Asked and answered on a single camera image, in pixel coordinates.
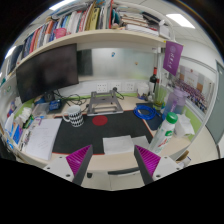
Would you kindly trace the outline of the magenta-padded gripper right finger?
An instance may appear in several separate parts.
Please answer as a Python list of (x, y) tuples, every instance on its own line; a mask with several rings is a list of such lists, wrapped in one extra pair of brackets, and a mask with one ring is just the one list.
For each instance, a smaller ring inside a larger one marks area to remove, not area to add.
[(181, 170), (169, 156), (160, 157), (138, 145), (134, 146), (134, 156), (145, 185)]

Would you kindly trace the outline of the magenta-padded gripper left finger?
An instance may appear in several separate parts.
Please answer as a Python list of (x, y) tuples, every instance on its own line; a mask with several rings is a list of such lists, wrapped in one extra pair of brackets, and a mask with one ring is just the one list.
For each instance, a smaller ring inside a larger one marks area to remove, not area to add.
[(59, 156), (44, 167), (45, 171), (80, 186), (93, 155), (93, 146), (85, 146), (68, 156)]

